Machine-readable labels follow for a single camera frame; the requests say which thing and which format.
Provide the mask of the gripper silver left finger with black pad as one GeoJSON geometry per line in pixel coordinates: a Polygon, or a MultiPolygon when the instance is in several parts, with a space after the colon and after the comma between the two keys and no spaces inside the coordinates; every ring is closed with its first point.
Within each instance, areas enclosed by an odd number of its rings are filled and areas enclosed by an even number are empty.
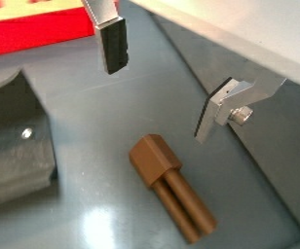
{"type": "Polygon", "coordinates": [[[114,0],[81,1],[95,28],[106,72],[114,74],[129,61],[125,19],[118,14],[114,0]]]}

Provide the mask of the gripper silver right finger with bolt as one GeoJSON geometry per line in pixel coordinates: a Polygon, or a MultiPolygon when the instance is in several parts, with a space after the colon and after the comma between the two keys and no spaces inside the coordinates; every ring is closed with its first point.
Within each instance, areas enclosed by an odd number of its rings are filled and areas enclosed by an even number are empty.
{"type": "Polygon", "coordinates": [[[270,98],[285,80],[269,70],[262,71],[252,82],[229,77],[208,97],[194,132],[196,140],[204,143],[216,125],[229,121],[244,125],[253,114],[249,105],[270,98]]]}

